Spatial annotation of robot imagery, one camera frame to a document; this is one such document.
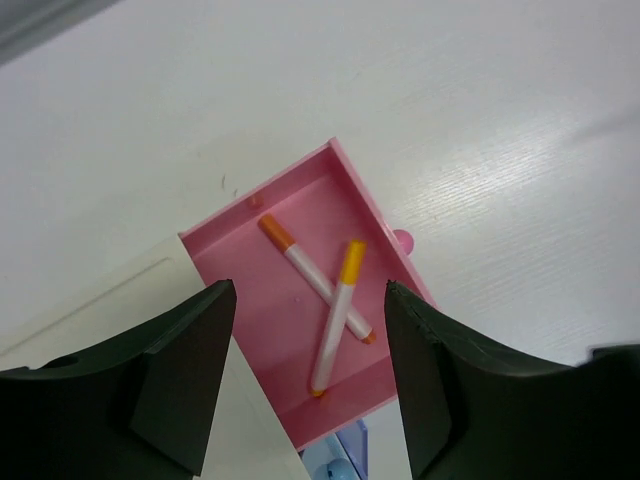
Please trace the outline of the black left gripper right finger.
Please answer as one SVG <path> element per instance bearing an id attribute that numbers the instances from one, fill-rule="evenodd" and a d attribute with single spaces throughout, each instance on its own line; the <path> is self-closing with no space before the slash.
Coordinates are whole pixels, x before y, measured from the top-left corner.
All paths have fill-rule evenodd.
<path id="1" fill-rule="evenodd" d="M 639 348 L 568 366 L 503 345 L 404 285 L 385 321 L 415 479 L 635 479 Z"/>

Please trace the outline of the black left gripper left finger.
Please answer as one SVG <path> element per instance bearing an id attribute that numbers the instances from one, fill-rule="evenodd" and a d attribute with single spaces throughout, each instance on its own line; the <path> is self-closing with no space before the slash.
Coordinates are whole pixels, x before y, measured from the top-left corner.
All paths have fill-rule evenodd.
<path id="1" fill-rule="evenodd" d="M 2 477 L 199 476 L 236 302 L 219 281 L 94 346 L 3 371 Z"/>

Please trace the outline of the white drawer cabinet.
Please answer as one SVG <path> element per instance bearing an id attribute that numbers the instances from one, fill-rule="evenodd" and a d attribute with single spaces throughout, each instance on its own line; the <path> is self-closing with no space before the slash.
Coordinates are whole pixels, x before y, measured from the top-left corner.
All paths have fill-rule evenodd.
<path id="1" fill-rule="evenodd" d="M 140 325 L 204 283 L 173 236 L 1 338 L 1 367 L 37 368 Z M 221 377 L 205 479 L 306 479 L 308 473 L 237 342 Z"/>

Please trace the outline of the blue drawer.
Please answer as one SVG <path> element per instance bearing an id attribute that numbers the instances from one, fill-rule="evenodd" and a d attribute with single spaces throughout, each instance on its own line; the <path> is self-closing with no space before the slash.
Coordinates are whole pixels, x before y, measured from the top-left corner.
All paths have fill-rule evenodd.
<path id="1" fill-rule="evenodd" d="M 317 480 L 368 480 L 368 429 L 362 419 L 303 449 L 299 456 Z"/>

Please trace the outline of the yellow capped white pen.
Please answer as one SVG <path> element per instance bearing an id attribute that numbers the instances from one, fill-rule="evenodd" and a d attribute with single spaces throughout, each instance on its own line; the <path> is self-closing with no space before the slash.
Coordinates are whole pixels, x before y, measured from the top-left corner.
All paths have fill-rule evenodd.
<path id="1" fill-rule="evenodd" d="M 328 387 L 365 252 L 365 242 L 352 240 L 344 255 L 310 383 L 316 398 Z"/>

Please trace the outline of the pink drawer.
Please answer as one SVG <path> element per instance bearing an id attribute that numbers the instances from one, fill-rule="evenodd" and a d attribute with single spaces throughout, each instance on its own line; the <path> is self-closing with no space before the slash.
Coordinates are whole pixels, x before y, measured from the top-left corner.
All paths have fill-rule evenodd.
<path id="1" fill-rule="evenodd" d="M 328 304 L 261 230 L 272 215 L 330 280 L 351 240 L 367 245 L 353 305 L 376 338 L 342 336 L 327 391 L 314 397 L 312 370 Z M 206 284 L 229 279 L 233 335 L 292 444 L 304 449 L 396 396 L 384 319 L 386 285 L 423 298 L 424 282 L 357 171 L 330 140 L 181 236 Z"/>

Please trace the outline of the orange capped white pen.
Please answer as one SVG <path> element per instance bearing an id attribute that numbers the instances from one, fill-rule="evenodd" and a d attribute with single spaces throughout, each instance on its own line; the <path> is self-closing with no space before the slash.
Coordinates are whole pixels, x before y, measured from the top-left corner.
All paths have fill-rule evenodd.
<path id="1" fill-rule="evenodd" d="M 263 215 L 258 220 L 258 226 L 304 280 L 327 305 L 330 305 L 333 300 L 335 286 L 297 244 L 294 237 L 271 214 Z M 373 327 L 355 308 L 351 308 L 348 313 L 346 325 L 359 341 L 365 344 L 372 344 L 376 340 Z"/>

